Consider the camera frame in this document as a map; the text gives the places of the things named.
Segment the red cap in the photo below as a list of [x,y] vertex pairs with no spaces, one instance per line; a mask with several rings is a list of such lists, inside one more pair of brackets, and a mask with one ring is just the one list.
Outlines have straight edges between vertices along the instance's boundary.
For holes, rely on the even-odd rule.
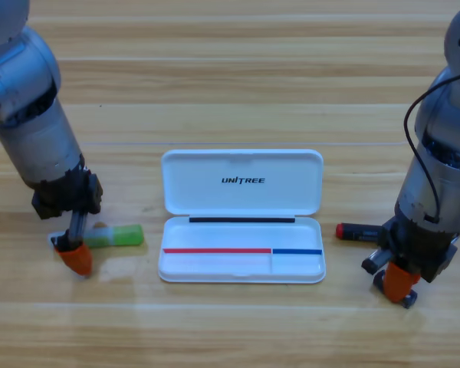
[[336,226],[336,236],[337,236],[339,239],[342,239],[342,238],[343,238],[343,235],[344,235],[344,227],[343,227],[343,224],[337,224],[337,226]]

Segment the wooden table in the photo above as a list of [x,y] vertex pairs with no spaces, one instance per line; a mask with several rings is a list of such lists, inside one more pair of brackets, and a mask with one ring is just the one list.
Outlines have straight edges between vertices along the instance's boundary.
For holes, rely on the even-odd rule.
[[[105,189],[89,223],[141,223],[79,281],[48,249],[0,146],[0,367],[460,367],[460,242],[411,310],[361,267],[338,222],[381,224],[412,154],[409,103],[444,67],[460,0],[32,0],[61,101]],[[168,284],[157,274],[160,157],[297,147],[325,160],[327,277],[313,286]]]

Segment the white plastic case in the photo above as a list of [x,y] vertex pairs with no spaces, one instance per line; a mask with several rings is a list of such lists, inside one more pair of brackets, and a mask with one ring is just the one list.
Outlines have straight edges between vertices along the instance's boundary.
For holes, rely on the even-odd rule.
[[312,149],[178,149],[162,158],[168,211],[159,275],[169,282],[324,279],[324,161]]

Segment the blue line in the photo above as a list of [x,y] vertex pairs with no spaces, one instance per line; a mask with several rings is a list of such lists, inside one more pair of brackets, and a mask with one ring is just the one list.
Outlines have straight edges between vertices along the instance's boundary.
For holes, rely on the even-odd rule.
[[273,255],[322,255],[321,249],[273,249]]

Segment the orange tip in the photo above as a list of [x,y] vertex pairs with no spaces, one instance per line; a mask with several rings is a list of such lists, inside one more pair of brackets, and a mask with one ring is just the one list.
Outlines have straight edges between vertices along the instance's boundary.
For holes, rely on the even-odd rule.
[[74,251],[56,251],[63,262],[80,276],[88,276],[92,273],[92,254],[90,249],[82,243],[80,247]]

